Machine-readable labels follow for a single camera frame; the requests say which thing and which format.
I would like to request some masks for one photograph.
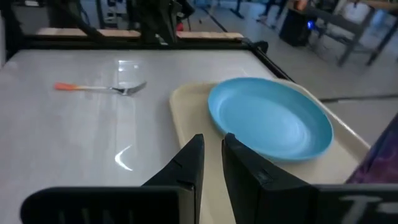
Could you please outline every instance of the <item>floor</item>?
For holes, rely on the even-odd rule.
[[[90,24],[97,27],[95,1],[81,1],[90,18]],[[298,84],[310,90],[318,98],[398,95],[397,36],[392,39],[371,67],[364,65],[368,55],[353,54],[348,63],[340,68],[337,67],[336,61],[344,48],[327,37],[323,38],[321,47],[316,51],[309,47],[295,48],[280,40],[278,31],[283,23],[283,16],[278,21],[276,29],[270,28],[270,25],[275,22],[272,18],[276,15],[277,6],[273,6],[267,25],[263,25],[256,22],[258,14],[264,10],[263,4],[242,3],[241,14],[245,16],[245,19],[240,19],[229,10],[235,7],[234,1],[221,1],[221,4],[214,9],[206,8],[206,11],[209,11],[212,17],[201,9],[202,6],[206,5],[205,1],[197,1],[197,10],[190,18],[192,31],[222,32],[222,28],[214,22],[216,20],[228,32],[239,32],[254,42],[267,41],[269,43],[268,57]],[[24,30],[29,33],[34,33],[39,27],[48,26],[43,9],[34,10],[25,7],[17,9]],[[29,20],[32,17],[36,18],[34,23]],[[371,27],[364,34],[361,43],[367,46],[377,45],[380,36],[386,30],[385,27],[382,27],[382,29]],[[398,112],[398,98],[343,101],[327,103],[326,105],[369,144],[376,141],[382,130]]]

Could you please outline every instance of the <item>cafeteria tray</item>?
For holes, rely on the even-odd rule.
[[[335,138],[329,150],[317,159],[298,163],[276,163],[310,184],[342,184],[362,161],[369,145],[304,87],[285,80],[274,80],[311,98],[329,117]],[[223,175],[221,140],[213,124],[207,99],[216,83],[187,84],[174,90],[170,109],[180,147],[198,133],[205,137],[205,170],[200,223],[235,223]]]

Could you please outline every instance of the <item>blue plate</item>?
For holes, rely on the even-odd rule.
[[[322,155],[333,140],[326,114],[309,98],[262,78],[235,78],[209,95],[211,117],[223,132],[275,161]]]

